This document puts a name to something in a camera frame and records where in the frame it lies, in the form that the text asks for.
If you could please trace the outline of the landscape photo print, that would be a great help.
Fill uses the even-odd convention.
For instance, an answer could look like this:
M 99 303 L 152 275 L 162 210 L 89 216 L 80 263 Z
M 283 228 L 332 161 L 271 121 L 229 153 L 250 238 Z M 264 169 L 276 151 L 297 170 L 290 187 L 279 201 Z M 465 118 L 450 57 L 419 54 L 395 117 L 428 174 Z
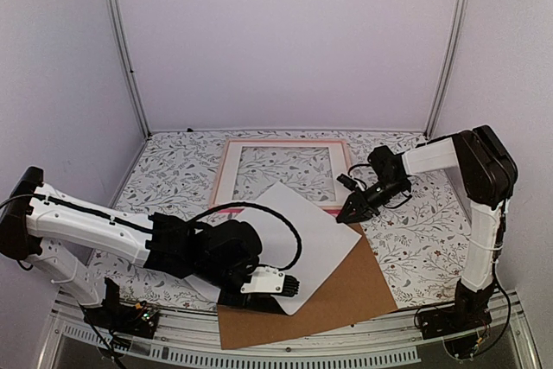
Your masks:
M 349 226 L 306 200 L 296 191 L 277 182 L 255 202 L 269 207 L 288 219 L 302 239 L 302 253 L 286 273 L 299 280 L 299 293 L 277 296 L 286 315 L 295 314 L 321 287 L 360 240 Z M 277 268 L 289 264 L 296 254 L 296 238 L 279 219 L 257 209 L 245 208 L 234 219 L 249 223 L 258 233 L 263 251 L 260 263 Z

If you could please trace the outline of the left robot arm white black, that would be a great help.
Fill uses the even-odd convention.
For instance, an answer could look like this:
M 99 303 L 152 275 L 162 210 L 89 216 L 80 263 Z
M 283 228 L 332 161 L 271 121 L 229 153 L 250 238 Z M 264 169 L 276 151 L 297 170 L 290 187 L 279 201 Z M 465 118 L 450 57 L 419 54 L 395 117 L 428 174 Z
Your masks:
M 296 253 L 289 264 L 262 264 L 261 239 L 244 221 L 206 223 L 216 208 L 192 219 L 119 212 L 63 194 L 44 182 L 42 169 L 30 167 L 1 204 L 1 253 L 41 266 L 110 329 L 128 322 L 127 308 L 108 296 L 113 290 L 100 288 L 77 258 L 60 251 L 61 241 L 107 251 L 145 270 L 180 279 L 194 276 L 218 289 L 219 305 L 281 314 L 278 298 L 299 293 L 300 283 L 288 271 L 302 254 L 302 240 L 280 213 L 255 203 L 247 206 L 282 221 L 292 232 Z

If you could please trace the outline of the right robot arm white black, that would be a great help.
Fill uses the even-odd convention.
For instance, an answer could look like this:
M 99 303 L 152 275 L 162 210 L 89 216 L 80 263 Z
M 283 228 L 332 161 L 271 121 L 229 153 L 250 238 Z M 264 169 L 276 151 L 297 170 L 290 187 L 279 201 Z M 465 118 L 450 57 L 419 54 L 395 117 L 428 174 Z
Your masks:
M 516 163 L 494 130 L 482 125 L 438 137 L 403 153 L 379 146 L 367 157 L 366 166 L 377 176 L 371 186 L 349 173 L 337 178 L 350 192 L 336 216 L 339 223 L 359 223 L 378 216 L 379 209 L 392 198 L 410 193 L 410 180 L 416 175 L 459 169 L 470 201 L 471 233 L 465 269 L 446 319 L 453 330 L 466 330 L 479 319 L 498 287 L 495 262 L 502 250 L 505 216 L 518 179 Z

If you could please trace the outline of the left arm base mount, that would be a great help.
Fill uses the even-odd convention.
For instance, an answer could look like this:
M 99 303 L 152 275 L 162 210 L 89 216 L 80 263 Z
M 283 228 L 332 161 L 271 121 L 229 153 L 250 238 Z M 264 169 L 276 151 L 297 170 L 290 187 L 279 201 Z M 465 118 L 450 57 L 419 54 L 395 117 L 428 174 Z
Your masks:
M 85 308 L 85 321 L 107 329 L 110 333 L 121 333 L 145 339 L 153 339 L 158 322 L 159 309 L 146 301 L 132 305 L 120 302 L 119 286 L 105 278 L 105 297 L 99 307 Z

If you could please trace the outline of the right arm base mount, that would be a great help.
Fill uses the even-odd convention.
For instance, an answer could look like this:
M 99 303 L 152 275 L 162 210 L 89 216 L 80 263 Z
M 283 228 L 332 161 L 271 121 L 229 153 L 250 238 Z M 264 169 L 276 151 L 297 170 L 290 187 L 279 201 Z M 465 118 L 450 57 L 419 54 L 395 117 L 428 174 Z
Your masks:
M 414 325 L 421 331 L 424 340 L 443 338 L 443 345 L 449 356 L 457 360 L 471 359 L 490 332 L 492 317 L 487 309 L 475 315 L 462 315 L 454 306 L 446 308 L 419 308 L 414 315 Z

